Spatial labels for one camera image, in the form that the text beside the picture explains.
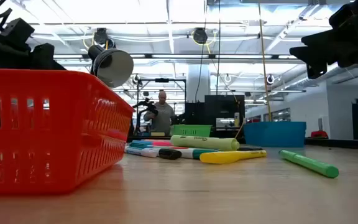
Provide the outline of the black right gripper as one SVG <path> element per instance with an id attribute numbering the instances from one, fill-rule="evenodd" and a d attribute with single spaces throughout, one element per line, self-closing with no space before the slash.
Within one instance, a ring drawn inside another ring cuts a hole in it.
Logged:
<path id="1" fill-rule="evenodd" d="M 312 45 L 328 45 L 335 41 L 340 46 L 337 64 L 342 67 L 358 65 L 358 0 L 341 6 L 330 18 L 332 30 L 326 30 L 301 38 L 309 47 L 292 47 L 289 53 L 306 63 L 309 79 L 317 79 L 328 71 L 328 65 L 336 59 L 327 52 L 314 49 Z"/>

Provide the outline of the yellow highlighter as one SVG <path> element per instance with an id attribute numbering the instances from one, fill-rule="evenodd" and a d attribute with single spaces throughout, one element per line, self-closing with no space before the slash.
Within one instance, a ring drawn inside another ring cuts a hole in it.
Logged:
<path id="1" fill-rule="evenodd" d="M 208 164 L 231 164 L 233 162 L 266 157 L 267 152 L 261 151 L 226 151 L 226 152 L 206 152 L 200 155 L 200 161 Z"/>

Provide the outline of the blue highlighter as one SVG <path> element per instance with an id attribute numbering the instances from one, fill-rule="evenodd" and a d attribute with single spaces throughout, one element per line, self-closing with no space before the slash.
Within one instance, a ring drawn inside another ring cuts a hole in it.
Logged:
<path id="1" fill-rule="evenodd" d="M 135 147 L 139 149 L 144 149 L 146 147 L 152 147 L 151 141 L 143 141 L 143 140 L 133 140 L 129 143 L 130 147 Z"/>

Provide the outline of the light green highlighter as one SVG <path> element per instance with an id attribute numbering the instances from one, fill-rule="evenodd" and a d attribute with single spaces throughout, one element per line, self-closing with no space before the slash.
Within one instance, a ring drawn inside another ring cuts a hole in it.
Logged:
<path id="1" fill-rule="evenodd" d="M 202 136 L 174 135 L 170 138 L 171 145 L 214 149 L 219 151 L 236 151 L 240 144 L 235 138 L 208 138 Z"/>

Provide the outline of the pink highlighter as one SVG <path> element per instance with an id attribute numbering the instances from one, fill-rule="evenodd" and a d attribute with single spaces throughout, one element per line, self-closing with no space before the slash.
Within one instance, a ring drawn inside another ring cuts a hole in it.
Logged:
<path id="1" fill-rule="evenodd" d="M 152 146 L 172 146 L 172 144 L 169 140 L 151 139 L 151 140 L 147 140 L 146 143 L 150 144 Z"/>

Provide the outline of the thick white marker black cap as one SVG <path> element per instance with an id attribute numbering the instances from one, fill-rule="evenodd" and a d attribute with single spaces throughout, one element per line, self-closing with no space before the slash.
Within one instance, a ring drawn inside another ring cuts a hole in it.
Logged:
<path id="1" fill-rule="evenodd" d="M 165 149 L 165 148 L 143 148 L 139 149 L 136 147 L 126 146 L 125 153 L 143 156 L 143 157 L 150 157 L 150 158 L 162 158 L 168 160 L 176 160 L 181 157 L 182 153 L 176 149 Z"/>

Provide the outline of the red object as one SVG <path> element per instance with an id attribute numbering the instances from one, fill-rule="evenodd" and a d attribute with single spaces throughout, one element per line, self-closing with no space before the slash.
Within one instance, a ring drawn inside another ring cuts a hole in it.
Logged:
<path id="1" fill-rule="evenodd" d="M 310 138 L 322 138 L 322 139 L 328 139 L 328 134 L 326 131 L 319 130 L 319 131 L 312 131 Z"/>

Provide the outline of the black desk lamp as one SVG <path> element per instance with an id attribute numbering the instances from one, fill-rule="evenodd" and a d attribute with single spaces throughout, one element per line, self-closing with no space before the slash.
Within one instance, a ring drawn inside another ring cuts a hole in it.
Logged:
<path id="1" fill-rule="evenodd" d="M 88 49 L 88 56 L 92 60 L 91 74 L 110 88 L 123 85 L 132 75 L 134 61 L 125 51 L 92 45 Z"/>

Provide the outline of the red plastic slotted basket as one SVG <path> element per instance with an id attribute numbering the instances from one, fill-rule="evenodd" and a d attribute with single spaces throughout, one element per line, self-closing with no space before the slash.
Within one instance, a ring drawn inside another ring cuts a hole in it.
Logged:
<path id="1" fill-rule="evenodd" d="M 133 112 L 87 73 L 0 69 L 0 195 L 68 192 L 111 167 Z"/>

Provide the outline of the blue plastic bin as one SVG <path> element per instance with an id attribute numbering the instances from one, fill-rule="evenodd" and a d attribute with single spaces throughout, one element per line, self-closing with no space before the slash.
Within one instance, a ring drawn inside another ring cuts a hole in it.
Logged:
<path id="1" fill-rule="evenodd" d="M 244 126 L 247 144 L 260 147 L 303 147 L 306 123 L 301 121 L 267 121 Z"/>

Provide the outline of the black cabinet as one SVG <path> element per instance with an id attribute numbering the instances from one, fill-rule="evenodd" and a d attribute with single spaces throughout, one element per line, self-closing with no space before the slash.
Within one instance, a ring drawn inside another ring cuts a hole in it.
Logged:
<path id="1" fill-rule="evenodd" d="M 210 137 L 235 138 L 242 134 L 245 115 L 243 95 L 205 95 L 204 102 L 185 103 L 185 124 L 211 125 Z M 234 113 L 239 112 L 239 127 L 234 126 Z"/>

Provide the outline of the green plastic slotted basket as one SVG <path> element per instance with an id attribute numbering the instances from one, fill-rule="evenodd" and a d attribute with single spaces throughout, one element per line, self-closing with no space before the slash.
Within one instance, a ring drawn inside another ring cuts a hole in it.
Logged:
<path id="1" fill-rule="evenodd" d="M 171 127 L 171 135 L 209 137 L 211 125 L 175 124 Z"/>

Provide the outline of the person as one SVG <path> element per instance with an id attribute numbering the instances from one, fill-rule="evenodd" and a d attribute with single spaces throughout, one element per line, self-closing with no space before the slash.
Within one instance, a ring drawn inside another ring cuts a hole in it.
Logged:
<path id="1" fill-rule="evenodd" d="M 166 102 L 167 94 L 160 91 L 158 94 L 158 102 L 155 103 L 157 114 L 151 111 L 144 114 L 144 121 L 151 122 L 151 131 L 164 133 L 165 136 L 170 135 L 170 126 L 175 116 L 173 108 Z"/>

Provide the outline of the black table edge rail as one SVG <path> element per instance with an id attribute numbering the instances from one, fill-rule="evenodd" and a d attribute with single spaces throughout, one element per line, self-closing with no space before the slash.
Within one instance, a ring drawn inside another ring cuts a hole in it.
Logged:
<path id="1" fill-rule="evenodd" d="M 127 138 L 127 142 L 132 142 L 133 140 L 170 140 L 170 137 L 129 136 Z M 337 147 L 345 149 L 358 149 L 358 140 L 305 138 L 305 145 L 323 146 L 328 148 Z"/>

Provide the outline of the black metal frame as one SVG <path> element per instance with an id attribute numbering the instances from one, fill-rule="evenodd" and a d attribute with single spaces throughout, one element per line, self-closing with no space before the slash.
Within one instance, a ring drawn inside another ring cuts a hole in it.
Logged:
<path id="1" fill-rule="evenodd" d="M 186 87 L 186 80 L 185 79 L 176 79 L 176 78 L 139 78 L 136 83 L 136 104 L 133 106 L 133 108 L 136 109 L 136 126 L 140 125 L 140 119 L 142 118 L 141 115 L 143 112 L 150 111 L 153 109 L 152 105 L 153 103 L 149 98 L 146 98 L 146 100 L 140 101 L 139 95 L 141 91 L 152 91 L 151 89 L 144 89 L 150 82 L 155 83 L 169 83 L 173 82 L 178 87 L 179 90 L 181 90 L 184 93 L 184 97 L 182 100 L 174 100 L 173 104 L 175 108 L 176 104 L 184 105 L 186 103 L 186 97 L 187 97 L 187 87 Z"/>

